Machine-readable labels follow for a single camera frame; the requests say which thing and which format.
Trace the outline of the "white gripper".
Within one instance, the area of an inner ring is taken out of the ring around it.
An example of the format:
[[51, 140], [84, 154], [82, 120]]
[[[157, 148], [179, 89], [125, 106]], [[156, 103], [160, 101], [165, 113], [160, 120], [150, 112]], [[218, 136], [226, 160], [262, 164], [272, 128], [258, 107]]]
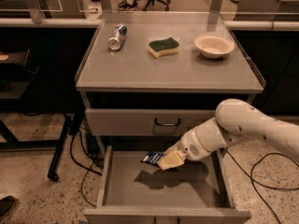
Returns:
[[210, 153], [200, 143], [195, 129], [192, 129], [183, 134], [179, 141], [164, 152], [164, 155], [158, 161], [158, 166], [163, 171], [183, 165], [186, 158], [190, 161], [200, 161]]

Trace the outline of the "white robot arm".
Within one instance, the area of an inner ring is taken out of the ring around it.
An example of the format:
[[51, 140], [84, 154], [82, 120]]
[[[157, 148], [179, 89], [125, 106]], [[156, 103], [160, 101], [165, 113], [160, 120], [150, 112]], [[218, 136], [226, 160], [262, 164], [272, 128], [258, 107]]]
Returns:
[[158, 161], [162, 170], [200, 161], [212, 152], [255, 138], [299, 162], [299, 126], [266, 116], [252, 105], [227, 99], [218, 104], [215, 117], [190, 129]]

